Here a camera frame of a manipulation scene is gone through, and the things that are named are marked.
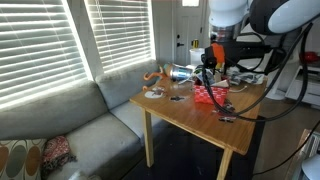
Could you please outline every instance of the patterned pillow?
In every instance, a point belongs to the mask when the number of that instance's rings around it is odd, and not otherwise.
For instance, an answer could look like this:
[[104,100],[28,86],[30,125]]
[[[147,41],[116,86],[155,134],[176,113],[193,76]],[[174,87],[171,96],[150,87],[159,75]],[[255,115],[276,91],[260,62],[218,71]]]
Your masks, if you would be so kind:
[[0,141],[0,179],[38,179],[46,140]]
[[66,137],[57,136],[46,143],[43,152],[41,167],[42,179],[47,179],[49,174],[62,168],[68,162],[77,161],[76,156],[71,154],[69,143]]

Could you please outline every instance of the white door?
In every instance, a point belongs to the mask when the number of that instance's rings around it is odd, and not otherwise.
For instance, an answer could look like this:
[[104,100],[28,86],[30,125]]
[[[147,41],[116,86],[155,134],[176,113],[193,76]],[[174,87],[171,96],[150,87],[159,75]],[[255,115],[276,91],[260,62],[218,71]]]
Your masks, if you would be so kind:
[[199,0],[199,5],[196,7],[182,6],[182,0],[173,2],[176,3],[176,40],[174,41],[176,58],[174,62],[186,66],[190,64],[191,41],[198,39],[199,47],[203,45],[203,25],[204,22],[207,22],[203,17],[205,16],[206,8],[204,7],[207,5],[207,1]]

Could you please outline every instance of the table top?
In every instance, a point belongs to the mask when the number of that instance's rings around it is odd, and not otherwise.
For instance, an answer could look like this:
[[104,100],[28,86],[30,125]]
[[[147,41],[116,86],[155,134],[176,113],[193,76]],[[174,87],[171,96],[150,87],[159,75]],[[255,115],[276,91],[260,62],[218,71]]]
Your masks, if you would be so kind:
[[[130,101],[147,112],[159,116],[160,118],[174,124],[220,148],[229,148],[235,152],[245,155],[248,151],[255,123],[235,120],[233,123],[219,121],[219,116],[212,112],[214,106],[204,103],[194,102],[194,92],[192,82],[178,84],[165,78],[157,82],[154,86],[165,87],[166,95],[161,98],[146,98],[146,91],[142,91]],[[252,85],[242,83],[231,89],[241,89],[244,85],[248,88],[241,92],[229,92],[227,98],[232,102],[236,112],[247,108],[264,92],[266,81],[262,85]],[[170,100],[172,96],[184,96],[185,100],[174,102]],[[248,118],[257,118],[260,105],[242,114]]]

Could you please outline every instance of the wooden table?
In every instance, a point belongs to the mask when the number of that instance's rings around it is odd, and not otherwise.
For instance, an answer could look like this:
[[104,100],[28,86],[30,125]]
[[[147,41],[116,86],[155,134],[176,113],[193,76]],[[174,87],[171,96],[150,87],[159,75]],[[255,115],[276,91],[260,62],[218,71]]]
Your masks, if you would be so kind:
[[[262,85],[248,85],[247,89],[239,93],[228,93],[228,99],[232,102],[236,111],[240,111],[258,99],[264,92],[266,81]],[[220,164],[217,179],[224,179],[233,152],[245,155],[248,151],[255,123],[235,120],[233,123],[218,120],[218,115],[213,111],[210,104],[195,103],[192,83],[186,82],[178,85],[166,78],[159,81],[155,86],[166,89],[166,96],[158,99],[146,98],[145,92],[140,92],[130,101],[142,108],[146,159],[148,167],[154,163],[153,137],[151,126],[151,114],[159,116],[163,120],[182,128],[222,149],[224,153]],[[185,96],[186,100],[174,102],[172,96]],[[243,114],[245,117],[257,118],[259,105]]]

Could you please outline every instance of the floor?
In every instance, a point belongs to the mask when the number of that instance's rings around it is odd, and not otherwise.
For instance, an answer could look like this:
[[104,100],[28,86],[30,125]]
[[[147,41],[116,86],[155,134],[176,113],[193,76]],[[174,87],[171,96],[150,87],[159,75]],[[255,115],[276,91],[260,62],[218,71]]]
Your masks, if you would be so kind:
[[[260,115],[271,117],[293,105],[291,100],[265,98]],[[247,156],[234,155],[227,179],[251,179],[252,172],[261,172],[281,163],[298,146],[304,129],[312,129],[320,120],[320,110],[301,104],[290,114],[262,125],[255,132]],[[124,179],[215,179],[222,150],[177,129],[161,146],[155,147],[155,163],[147,168],[142,160]],[[288,165],[254,176],[254,180],[285,179]]]

